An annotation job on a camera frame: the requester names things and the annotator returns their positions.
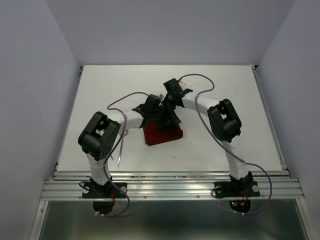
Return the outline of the dark red cloth napkin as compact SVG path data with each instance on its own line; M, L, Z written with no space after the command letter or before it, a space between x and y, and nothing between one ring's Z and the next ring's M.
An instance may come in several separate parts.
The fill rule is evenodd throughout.
M144 126L142 129L145 143L148 146L179 140L184 134L178 123L169 124L164 128L158 128L157 124L152 122L149 125Z

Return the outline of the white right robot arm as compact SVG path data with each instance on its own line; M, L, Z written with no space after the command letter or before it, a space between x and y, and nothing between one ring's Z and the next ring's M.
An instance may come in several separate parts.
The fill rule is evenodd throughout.
M242 195L248 190L248 183L253 181L253 175L248 170L246 162L240 159L242 122L229 99L213 100L191 89L180 85L175 78L165 82L167 94L163 100L164 106L174 110L177 106L194 110L199 117L208 117L210 126L205 126L209 133L225 150L229 165L230 189L235 195Z

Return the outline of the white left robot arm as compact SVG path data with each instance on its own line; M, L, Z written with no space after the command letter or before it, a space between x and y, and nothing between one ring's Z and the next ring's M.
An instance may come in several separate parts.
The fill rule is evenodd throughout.
M78 144L89 161L95 193L100 197L111 193L108 159L121 141L119 133L123 137L125 130L140 129L151 123L155 123L158 129L165 129L175 122L175 117L171 104L154 94L127 112L112 115L95 112L78 138Z

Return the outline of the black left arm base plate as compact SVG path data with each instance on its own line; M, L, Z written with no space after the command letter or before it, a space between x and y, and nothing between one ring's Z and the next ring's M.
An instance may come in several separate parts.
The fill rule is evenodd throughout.
M125 199L122 194L113 185L107 182L105 185L99 185L95 182L81 181L79 183L82 189L83 199Z

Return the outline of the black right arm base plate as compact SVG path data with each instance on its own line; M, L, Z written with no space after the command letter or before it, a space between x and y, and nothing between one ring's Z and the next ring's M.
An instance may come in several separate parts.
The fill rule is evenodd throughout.
M242 198L246 197L259 197L260 191L258 183L252 181L248 184L240 184L233 181L216 181L213 183L214 188L211 195L217 199L223 198Z

